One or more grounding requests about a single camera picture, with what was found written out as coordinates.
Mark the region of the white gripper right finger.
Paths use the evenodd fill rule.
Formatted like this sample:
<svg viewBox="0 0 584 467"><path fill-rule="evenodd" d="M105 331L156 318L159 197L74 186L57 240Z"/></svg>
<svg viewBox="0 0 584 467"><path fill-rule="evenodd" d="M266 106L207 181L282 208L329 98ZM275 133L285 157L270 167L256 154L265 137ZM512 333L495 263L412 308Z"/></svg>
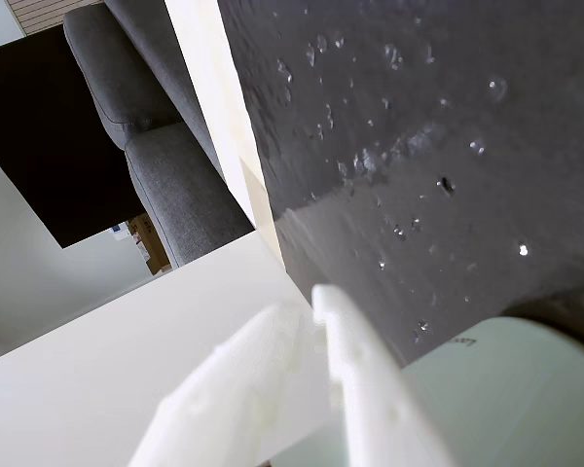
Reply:
<svg viewBox="0 0 584 467"><path fill-rule="evenodd" d="M350 466L454 466L456 459L398 363L339 287L312 288L314 322L326 333L330 379L342 392Z"/></svg>

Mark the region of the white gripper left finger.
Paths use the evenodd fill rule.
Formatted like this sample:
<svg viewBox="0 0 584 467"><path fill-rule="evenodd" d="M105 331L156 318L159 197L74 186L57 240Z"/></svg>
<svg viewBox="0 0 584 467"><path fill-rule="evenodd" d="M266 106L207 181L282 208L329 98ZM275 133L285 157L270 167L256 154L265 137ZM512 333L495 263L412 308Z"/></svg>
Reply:
<svg viewBox="0 0 584 467"><path fill-rule="evenodd" d="M291 303L258 312L160 401L132 466L257 466L332 418L324 334Z"/></svg>

